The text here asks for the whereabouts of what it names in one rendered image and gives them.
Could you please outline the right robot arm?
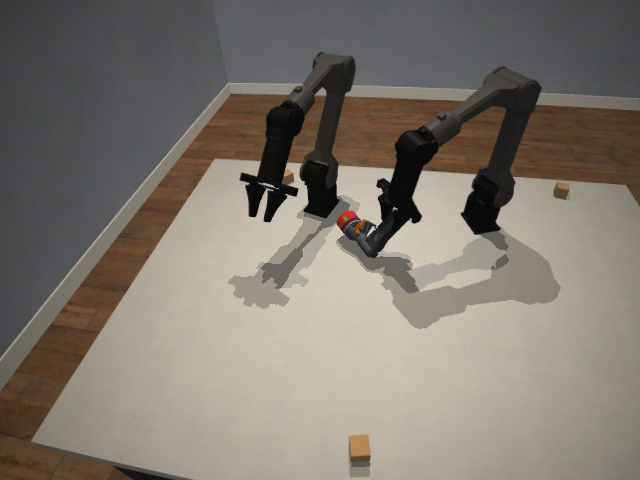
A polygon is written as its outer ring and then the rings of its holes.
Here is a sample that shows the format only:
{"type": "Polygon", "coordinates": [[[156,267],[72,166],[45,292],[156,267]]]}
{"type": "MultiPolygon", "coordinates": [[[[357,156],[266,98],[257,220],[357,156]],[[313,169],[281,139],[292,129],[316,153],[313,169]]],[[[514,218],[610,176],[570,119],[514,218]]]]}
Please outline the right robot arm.
{"type": "Polygon", "coordinates": [[[303,86],[296,86],[286,101],[266,117],[267,140],[262,157],[287,164],[293,138],[302,129],[304,116],[315,102],[314,95],[322,87],[326,90],[315,148],[305,155],[299,172],[308,192],[308,205],[303,211],[322,218],[327,218],[340,201],[336,184],[339,163],[332,149],[345,93],[351,91],[355,72],[352,56],[319,52],[303,86]]]}

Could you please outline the small tan cube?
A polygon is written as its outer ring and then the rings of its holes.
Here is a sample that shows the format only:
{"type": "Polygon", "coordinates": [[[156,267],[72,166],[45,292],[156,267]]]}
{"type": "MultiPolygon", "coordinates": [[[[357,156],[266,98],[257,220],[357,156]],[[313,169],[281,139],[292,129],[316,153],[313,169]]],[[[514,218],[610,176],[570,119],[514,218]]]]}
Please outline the small tan cube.
{"type": "Polygon", "coordinates": [[[371,452],[368,435],[349,436],[351,462],[370,461],[371,452]]]}
{"type": "Polygon", "coordinates": [[[570,191],[569,184],[557,182],[554,188],[554,197],[566,199],[569,191],[570,191]]]}
{"type": "Polygon", "coordinates": [[[282,183],[284,183],[285,185],[288,185],[292,182],[294,182],[294,174],[289,169],[286,169],[283,176],[282,183]]]}

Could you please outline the grey hose nozzle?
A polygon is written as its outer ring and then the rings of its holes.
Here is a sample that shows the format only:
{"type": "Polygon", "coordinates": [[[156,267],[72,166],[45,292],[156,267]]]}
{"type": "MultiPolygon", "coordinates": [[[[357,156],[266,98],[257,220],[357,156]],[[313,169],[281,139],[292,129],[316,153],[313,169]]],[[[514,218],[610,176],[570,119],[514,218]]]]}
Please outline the grey hose nozzle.
{"type": "Polygon", "coordinates": [[[337,225],[350,240],[357,241],[367,257],[375,258],[397,232],[392,232],[393,212],[396,211],[398,209],[394,209],[378,227],[366,219],[361,221],[354,211],[346,211],[339,216],[337,225]],[[372,226],[376,230],[367,236],[372,226]]]}

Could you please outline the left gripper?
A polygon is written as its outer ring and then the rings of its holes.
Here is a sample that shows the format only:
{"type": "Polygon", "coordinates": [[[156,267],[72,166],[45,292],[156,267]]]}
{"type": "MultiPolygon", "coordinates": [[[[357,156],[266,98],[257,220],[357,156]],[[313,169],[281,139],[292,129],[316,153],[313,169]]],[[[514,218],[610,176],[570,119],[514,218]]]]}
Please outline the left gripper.
{"type": "Polygon", "coordinates": [[[378,196],[381,220],[383,221],[393,211],[394,207],[398,209],[398,211],[393,212],[392,232],[400,230],[410,218],[413,224],[420,222],[422,218],[412,199],[416,187],[412,190],[402,190],[394,185],[392,179],[390,183],[385,178],[379,179],[376,185],[383,191],[382,195],[378,196]]]}

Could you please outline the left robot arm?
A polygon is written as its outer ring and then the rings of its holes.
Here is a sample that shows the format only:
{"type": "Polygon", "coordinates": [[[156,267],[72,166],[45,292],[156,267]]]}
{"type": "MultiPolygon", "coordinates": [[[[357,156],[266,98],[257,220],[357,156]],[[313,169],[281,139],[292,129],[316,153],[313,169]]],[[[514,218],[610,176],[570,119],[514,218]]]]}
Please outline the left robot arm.
{"type": "Polygon", "coordinates": [[[515,180],[510,168],[542,90],[536,80],[504,66],[488,74],[484,83],[453,111],[444,110],[419,129],[406,131],[399,137],[395,143],[397,162],[392,176],[397,188],[414,189],[423,166],[439,147],[460,133],[463,123],[491,106],[506,108],[489,165],[479,169],[472,182],[474,191],[461,212],[474,234],[500,230],[496,223],[499,211],[514,194],[515,180]]]}

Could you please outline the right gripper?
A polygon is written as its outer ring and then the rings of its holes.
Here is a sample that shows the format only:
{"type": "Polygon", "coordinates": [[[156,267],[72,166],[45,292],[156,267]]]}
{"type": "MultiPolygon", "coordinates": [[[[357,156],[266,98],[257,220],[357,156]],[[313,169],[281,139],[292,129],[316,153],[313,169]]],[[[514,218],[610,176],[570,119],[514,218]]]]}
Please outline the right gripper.
{"type": "Polygon", "coordinates": [[[282,184],[285,169],[286,164],[262,158],[257,177],[241,172],[240,181],[249,183],[249,185],[245,187],[249,202],[249,217],[256,217],[266,188],[273,191],[268,190],[267,192],[268,197],[264,222],[271,222],[279,206],[287,199],[286,194],[297,197],[299,188],[282,184]],[[259,183],[274,185],[275,188],[259,183]]]}

